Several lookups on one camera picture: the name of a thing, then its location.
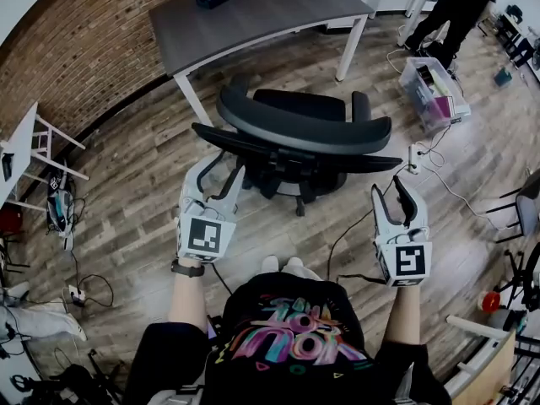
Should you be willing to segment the clear plastic storage bin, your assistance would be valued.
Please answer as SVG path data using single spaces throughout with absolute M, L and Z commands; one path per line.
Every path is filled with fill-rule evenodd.
M 460 86 L 435 58 L 409 57 L 399 83 L 426 134 L 464 122 L 471 115 Z

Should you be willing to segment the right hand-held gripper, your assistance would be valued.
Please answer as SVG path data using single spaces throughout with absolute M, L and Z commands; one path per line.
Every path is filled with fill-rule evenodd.
M 375 215 L 375 254 L 381 267 L 384 284 L 388 287 L 419 285 L 430 275 L 432 242 L 429 241 L 428 209 L 419 192 L 399 176 L 393 177 L 405 220 L 394 221 L 387 209 L 380 188 L 371 188 Z M 405 228 L 417 228 L 402 231 Z

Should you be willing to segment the person's right forearm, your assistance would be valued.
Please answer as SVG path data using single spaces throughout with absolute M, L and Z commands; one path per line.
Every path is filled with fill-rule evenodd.
M 420 344 L 420 287 L 397 289 L 386 324 L 385 342 Z

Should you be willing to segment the black printed t-shirt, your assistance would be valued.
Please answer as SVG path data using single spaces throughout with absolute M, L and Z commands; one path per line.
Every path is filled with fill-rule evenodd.
M 200 405 L 451 405 L 424 345 L 384 343 L 376 356 L 344 288 L 265 273 L 240 286 L 223 314 L 224 344 L 182 322 L 149 325 L 123 405 L 199 393 Z

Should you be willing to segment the small white side table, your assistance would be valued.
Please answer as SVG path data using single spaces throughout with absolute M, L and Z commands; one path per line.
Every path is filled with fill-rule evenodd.
M 73 170 L 67 165 L 61 165 L 52 159 L 52 140 L 55 136 L 63 138 L 79 149 L 85 150 L 86 147 L 43 119 L 38 112 L 38 105 L 39 102 L 36 101 L 30 107 L 8 140 L 0 140 L 0 208 L 8 203 L 40 212 L 46 211 L 46 208 L 42 206 L 22 202 L 18 199 L 17 188 L 22 177 L 28 177 L 39 183 L 47 183 L 47 180 L 27 172 L 32 159 L 37 159 L 52 168 L 65 170 L 68 174 L 84 181 L 89 180 L 87 175 Z M 5 181 L 3 178 L 2 153 L 14 154 L 13 174 L 9 181 Z

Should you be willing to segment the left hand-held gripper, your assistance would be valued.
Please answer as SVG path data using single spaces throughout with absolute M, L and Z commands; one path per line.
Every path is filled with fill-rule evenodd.
M 246 168 L 235 168 L 219 195 L 203 199 L 202 178 L 223 158 L 218 151 L 200 159 L 185 175 L 175 218 L 176 257 L 212 263 L 223 258 L 235 232 L 236 201 Z

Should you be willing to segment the grey chair with black legs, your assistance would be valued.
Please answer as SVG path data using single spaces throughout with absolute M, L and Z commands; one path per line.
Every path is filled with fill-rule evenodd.
M 540 226 L 540 169 L 530 174 L 522 187 L 508 192 L 499 198 L 515 195 L 515 201 L 497 208 L 492 208 L 487 213 L 494 213 L 508 208 L 514 208 L 517 221 L 510 228 L 519 227 L 516 235 L 497 240 L 496 243 L 505 243 L 521 237 L 532 235 Z

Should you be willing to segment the blue and white floor appliance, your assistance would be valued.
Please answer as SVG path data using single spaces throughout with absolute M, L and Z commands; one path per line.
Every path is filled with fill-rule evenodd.
M 64 251 L 73 249 L 75 201 L 68 184 L 68 173 L 56 170 L 49 175 L 46 196 L 46 222 L 49 232 L 56 232 Z

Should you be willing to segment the dark wooden desk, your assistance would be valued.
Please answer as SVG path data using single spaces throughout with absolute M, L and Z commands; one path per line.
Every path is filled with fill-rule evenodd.
M 212 9 L 196 0 L 169 0 L 148 14 L 166 73 L 198 120 L 209 126 L 212 122 L 188 79 L 190 73 L 257 43 L 352 19 L 335 75 L 343 81 L 372 11 L 362 0 L 229 0 Z

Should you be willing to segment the person's left forearm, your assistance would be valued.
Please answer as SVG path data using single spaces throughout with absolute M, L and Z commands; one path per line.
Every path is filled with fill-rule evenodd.
M 185 323 L 208 332 L 206 300 L 201 277 L 176 274 L 168 321 Z

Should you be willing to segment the black office chair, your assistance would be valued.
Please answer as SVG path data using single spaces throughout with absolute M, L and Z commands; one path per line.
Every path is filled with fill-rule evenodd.
M 343 100 L 320 94 L 257 89 L 237 75 L 219 92 L 218 114 L 228 130 L 200 122 L 193 131 L 245 166 L 241 190 L 257 188 L 266 199 L 277 195 L 305 205 L 340 189 L 351 174 L 393 170 L 402 159 L 382 156 L 392 134 L 388 116 L 373 119 L 366 94 L 352 93 L 352 112 Z

